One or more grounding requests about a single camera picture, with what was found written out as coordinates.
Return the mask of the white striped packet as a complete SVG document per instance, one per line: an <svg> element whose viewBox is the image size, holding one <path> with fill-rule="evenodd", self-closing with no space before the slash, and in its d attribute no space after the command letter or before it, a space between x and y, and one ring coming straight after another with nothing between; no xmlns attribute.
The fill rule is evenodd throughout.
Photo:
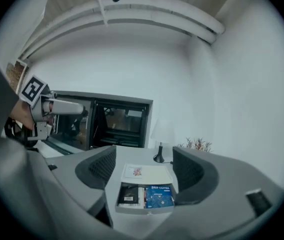
<svg viewBox="0 0 284 240"><path fill-rule="evenodd" d="M144 209L145 208L145 188L138 187L138 208Z"/></svg>

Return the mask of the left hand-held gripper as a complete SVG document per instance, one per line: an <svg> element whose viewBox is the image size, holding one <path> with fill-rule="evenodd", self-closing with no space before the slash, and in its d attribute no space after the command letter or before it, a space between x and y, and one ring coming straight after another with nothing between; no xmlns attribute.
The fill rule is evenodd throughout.
<svg viewBox="0 0 284 240"><path fill-rule="evenodd" d="M33 120L33 130L24 130L25 141L46 140L52 131L53 115L80 115L85 110L80 103L56 99L57 94L35 75L29 79L19 97L29 105Z"/></svg>

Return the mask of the white shade table lamp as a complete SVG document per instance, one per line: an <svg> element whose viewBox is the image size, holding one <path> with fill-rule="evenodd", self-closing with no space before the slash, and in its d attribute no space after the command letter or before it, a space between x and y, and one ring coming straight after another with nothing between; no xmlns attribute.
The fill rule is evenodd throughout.
<svg viewBox="0 0 284 240"><path fill-rule="evenodd" d="M158 152L153 160L159 164L165 162L163 158L163 144L173 145L175 142L175 130L173 123L167 118L158 117L151 133L151 139L158 142Z"/></svg>

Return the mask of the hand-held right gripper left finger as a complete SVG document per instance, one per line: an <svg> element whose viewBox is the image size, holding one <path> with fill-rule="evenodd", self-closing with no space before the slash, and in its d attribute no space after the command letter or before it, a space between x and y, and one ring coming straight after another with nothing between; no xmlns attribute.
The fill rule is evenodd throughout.
<svg viewBox="0 0 284 240"><path fill-rule="evenodd" d="M104 190L116 166L117 147L103 146L89 150L88 154L75 167L75 174L89 188Z"/></svg>

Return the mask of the white ceiling pipe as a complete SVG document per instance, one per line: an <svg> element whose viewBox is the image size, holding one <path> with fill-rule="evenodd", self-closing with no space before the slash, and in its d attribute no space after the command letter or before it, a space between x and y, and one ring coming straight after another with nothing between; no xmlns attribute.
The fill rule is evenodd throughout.
<svg viewBox="0 0 284 240"><path fill-rule="evenodd" d="M225 32L225 26L220 23L213 16L204 12L203 10L186 3L181 0L120 0L119 5L139 5L139 6L151 6L159 9L164 9L178 13L185 17L188 17L198 23L206 26L217 34L222 34ZM59 25L66 19L76 16L80 13L99 8L99 3L97 1L90 1L82 5L75 6L70 10L62 13L56 17L53 21L49 22L45 26L45 30L51 29L54 26Z"/></svg>
<svg viewBox="0 0 284 240"><path fill-rule="evenodd" d="M146 21L148 23L156 23L165 25L166 27L173 27L181 31L188 32L194 36L197 36L208 43L212 44L217 35L209 31L208 29L187 20L183 17L179 17L174 14L154 11L154 10L142 10L142 9L118 9L105 12L106 18L103 18L102 14L91 14L82 17L78 17L72 20L58 18L56 21L51 22L40 31L36 32L26 42L22 49L20 58L22 60L28 58L40 47L44 46L54 38L65 34L68 31L76 28L92 25L95 23L113 23L114 21Z"/></svg>

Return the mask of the dried brown plant in vase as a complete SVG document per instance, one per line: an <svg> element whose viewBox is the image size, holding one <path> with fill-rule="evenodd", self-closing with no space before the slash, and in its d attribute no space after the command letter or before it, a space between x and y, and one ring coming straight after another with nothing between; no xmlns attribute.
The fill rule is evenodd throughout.
<svg viewBox="0 0 284 240"><path fill-rule="evenodd" d="M203 140L203 138L186 138L186 143L178 143L176 145L179 148L188 148L188 149L194 149L198 151L203 151L207 153L211 153L212 150L212 143L206 140Z"/></svg>

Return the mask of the white floral printed packet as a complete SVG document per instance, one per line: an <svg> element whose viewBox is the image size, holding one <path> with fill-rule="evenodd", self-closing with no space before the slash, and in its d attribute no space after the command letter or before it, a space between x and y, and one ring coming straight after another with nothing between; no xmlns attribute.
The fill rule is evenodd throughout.
<svg viewBox="0 0 284 240"><path fill-rule="evenodd" d="M143 177L143 167L141 165L126 164L123 177L130 179L140 179Z"/></svg>

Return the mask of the white drawer box shell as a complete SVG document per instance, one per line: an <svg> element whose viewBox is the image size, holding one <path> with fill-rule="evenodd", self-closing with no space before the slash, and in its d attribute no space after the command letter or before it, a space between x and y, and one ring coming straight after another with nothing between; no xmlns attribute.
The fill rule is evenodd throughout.
<svg viewBox="0 0 284 240"><path fill-rule="evenodd" d="M135 165L142 166L142 178L124 178L124 166L121 176L122 183L135 185L169 185L173 183L172 176L163 165Z"/></svg>

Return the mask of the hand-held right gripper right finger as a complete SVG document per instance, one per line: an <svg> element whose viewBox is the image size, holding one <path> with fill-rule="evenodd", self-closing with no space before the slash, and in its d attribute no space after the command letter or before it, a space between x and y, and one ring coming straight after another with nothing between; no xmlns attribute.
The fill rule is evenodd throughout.
<svg viewBox="0 0 284 240"><path fill-rule="evenodd" d="M196 205L211 195L218 186L219 173L214 164L204 159L206 152L172 148L172 169L177 179L176 206Z"/></svg>

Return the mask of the black small packet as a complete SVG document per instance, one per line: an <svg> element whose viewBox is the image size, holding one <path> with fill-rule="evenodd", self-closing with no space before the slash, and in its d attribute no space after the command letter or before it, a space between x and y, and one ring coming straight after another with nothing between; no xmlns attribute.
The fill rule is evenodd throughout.
<svg viewBox="0 0 284 240"><path fill-rule="evenodd" d="M138 186L122 186L119 191L119 205L135 205L139 203L139 187Z"/></svg>

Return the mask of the grey box drawer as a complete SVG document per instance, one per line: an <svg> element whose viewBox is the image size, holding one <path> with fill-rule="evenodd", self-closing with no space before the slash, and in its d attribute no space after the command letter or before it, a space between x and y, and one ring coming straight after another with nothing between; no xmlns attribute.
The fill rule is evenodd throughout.
<svg viewBox="0 0 284 240"><path fill-rule="evenodd" d="M137 187L144 187L145 188L145 187L148 187L148 186L151 186L151 185L122 183L120 185L120 188L122 186L137 186ZM173 197L173 203L174 203L174 206L175 206L176 191L175 191L173 185L172 184L161 184L159 186L170 186L171 192L172 192L172 197ZM138 208L139 204L118 204L119 193L118 193L117 200L116 200L116 203L115 203L115 211L118 212L118 213L130 214L130 215L153 215L153 214L170 213L174 209L174 206L147 209L146 203L145 203L144 209L139 209Z"/></svg>

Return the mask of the blue coffee packet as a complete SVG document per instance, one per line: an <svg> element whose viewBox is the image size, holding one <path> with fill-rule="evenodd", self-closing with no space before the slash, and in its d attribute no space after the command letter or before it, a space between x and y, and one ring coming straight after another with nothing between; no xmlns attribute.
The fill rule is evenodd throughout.
<svg viewBox="0 0 284 240"><path fill-rule="evenodd" d="M159 209L174 206L172 190L169 185L150 185L144 188L145 207Z"/></svg>

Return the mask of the brown wall picture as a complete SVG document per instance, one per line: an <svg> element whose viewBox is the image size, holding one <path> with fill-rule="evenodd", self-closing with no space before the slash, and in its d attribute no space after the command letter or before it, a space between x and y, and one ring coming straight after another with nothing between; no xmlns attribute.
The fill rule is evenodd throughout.
<svg viewBox="0 0 284 240"><path fill-rule="evenodd" d="M19 93L23 86L24 79L29 71L29 66L21 60L17 60L15 64L8 63L5 74L7 76L10 87Z"/></svg>

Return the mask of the person's left forearm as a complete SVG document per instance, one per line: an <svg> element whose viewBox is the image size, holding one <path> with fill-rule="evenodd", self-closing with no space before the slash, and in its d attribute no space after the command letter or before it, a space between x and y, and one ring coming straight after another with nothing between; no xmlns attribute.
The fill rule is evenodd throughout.
<svg viewBox="0 0 284 240"><path fill-rule="evenodd" d="M17 101L9 117L15 121L22 123L27 129L31 131L34 129L35 122L31 114L30 105L21 99Z"/></svg>

